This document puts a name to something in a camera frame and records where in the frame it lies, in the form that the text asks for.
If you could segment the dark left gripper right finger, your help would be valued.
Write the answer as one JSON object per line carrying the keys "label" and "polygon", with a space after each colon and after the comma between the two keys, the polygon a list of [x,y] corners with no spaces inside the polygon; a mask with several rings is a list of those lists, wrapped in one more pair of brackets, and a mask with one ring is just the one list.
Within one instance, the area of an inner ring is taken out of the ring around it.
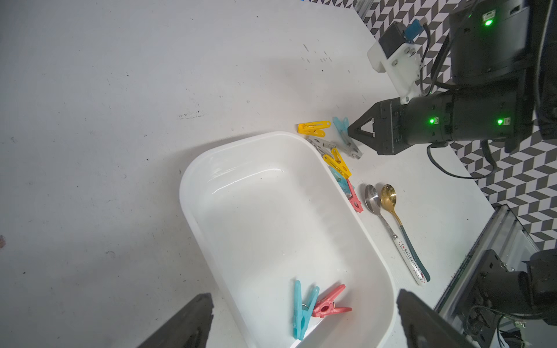
{"label": "dark left gripper right finger", "polygon": [[474,347],[413,292],[400,290],[397,308],[408,347]]}

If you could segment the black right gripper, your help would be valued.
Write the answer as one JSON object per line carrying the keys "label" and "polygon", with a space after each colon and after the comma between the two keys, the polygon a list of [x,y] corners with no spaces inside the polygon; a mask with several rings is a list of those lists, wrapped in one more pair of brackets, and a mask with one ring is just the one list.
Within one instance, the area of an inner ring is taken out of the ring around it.
{"label": "black right gripper", "polygon": [[348,135],[378,155],[397,155],[411,147],[401,133],[401,111],[399,98],[379,101],[349,125]]}

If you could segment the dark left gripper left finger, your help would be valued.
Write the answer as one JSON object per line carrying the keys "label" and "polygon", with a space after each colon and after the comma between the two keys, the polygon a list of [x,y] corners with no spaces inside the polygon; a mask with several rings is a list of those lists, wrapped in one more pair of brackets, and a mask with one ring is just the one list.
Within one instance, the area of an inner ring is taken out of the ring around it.
{"label": "dark left gripper left finger", "polygon": [[210,293],[198,294],[139,347],[206,347],[213,308]]}

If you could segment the teal clothespin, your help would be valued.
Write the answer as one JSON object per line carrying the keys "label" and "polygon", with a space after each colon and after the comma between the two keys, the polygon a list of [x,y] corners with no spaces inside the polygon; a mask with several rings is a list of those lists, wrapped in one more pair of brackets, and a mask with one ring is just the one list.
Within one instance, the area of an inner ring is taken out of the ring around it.
{"label": "teal clothespin", "polygon": [[344,119],[341,120],[338,117],[333,117],[332,121],[333,121],[333,124],[334,124],[335,128],[339,132],[340,137],[342,138],[343,142],[345,143],[345,145],[350,146],[351,139],[348,136],[348,127],[350,125],[350,122],[349,122],[348,118],[345,117]]}
{"label": "teal clothespin", "polygon": [[309,295],[308,303],[305,304],[302,298],[301,282],[294,282],[294,315],[293,315],[293,337],[303,341],[308,330],[310,318],[319,297],[320,288],[313,287]]}
{"label": "teal clothespin", "polygon": [[347,182],[347,179],[344,178],[342,176],[341,173],[339,173],[336,169],[329,167],[335,181],[339,184],[341,190],[343,191],[343,193],[345,194],[345,196],[350,199],[352,197],[352,194],[350,192],[350,188]]}

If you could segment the grey clothespin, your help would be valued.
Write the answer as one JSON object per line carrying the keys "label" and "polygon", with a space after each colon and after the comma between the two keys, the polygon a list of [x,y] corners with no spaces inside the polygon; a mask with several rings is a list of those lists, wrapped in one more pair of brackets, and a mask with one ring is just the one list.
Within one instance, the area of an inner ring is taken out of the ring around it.
{"label": "grey clothespin", "polygon": [[307,136],[306,140],[312,146],[314,146],[314,148],[318,151],[320,156],[323,157],[324,155],[329,155],[330,157],[333,157],[332,149],[335,149],[337,147],[335,143],[315,136]]}
{"label": "grey clothespin", "polygon": [[360,149],[358,149],[358,147],[353,143],[353,142],[349,142],[348,144],[342,144],[339,145],[339,148],[344,151],[347,155],[349,155],[350,157],[354,158],[354,159],[361,159],[363,153],[361,152]]}

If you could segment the yellow clothespin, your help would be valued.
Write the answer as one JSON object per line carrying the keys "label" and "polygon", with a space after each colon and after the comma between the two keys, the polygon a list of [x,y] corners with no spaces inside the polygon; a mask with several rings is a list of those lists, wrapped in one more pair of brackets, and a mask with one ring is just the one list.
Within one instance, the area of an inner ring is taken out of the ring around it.
{"label": "yellow clothespin", "polygon": [[324,138],[326,136],[325,129],[328,129],[330,127],[331,122],[328,120],[316,121],[311,123],[300,123],[297,125],[297,133],[305,136]]}
{"label": "yellow clothespin", "polygon": [[352,173],[336,147],[331,149],[330,155],[325,154],[322,158],[327,165],[335,169],[343,178],[348,179],[351,177]]}

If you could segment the red clothespin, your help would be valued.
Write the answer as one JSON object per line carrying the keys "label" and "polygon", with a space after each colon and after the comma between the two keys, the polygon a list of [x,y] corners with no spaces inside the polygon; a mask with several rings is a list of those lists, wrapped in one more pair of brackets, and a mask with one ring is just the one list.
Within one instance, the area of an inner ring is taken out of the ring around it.
{"label": "red clothespin", "polygon": [[346,289],[345,284],[341,284],[325,297],[317,301],[313,308],[312,316],[314,318],[325,318],[326,316],[348,313],[352,311],[352,307],[338,307],[335,303],[336,298]]}
{"label": "red clothespin", "polygon": [[362,208],[362,204],[361,201],[359,200],[357,194],[355,193],[354,188],[352,187],[352,184],[350,182],[349,179],[346,179],[347,181],[347,185],[348,188],[350,190],[350,198],[349,198],[349,202],[351,203],[353,209],[357,212],[357,213],[362,213],[364,211],[364,209]]}

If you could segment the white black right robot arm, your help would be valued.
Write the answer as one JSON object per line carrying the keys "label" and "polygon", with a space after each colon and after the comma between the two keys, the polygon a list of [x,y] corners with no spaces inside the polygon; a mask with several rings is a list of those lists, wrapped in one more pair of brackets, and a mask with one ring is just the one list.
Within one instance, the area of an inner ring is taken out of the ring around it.
{"label": "white black right robot arm", "polygon": [[534,121],[544,139],[555,139],[555,1],[464,1],[448,25],[430,73],[416,39],[432,27],[424,20],[388,27],[368,58],[397,97],[374,104],[348,135],[379,155],[475,140],[503,142],[510,152]]}

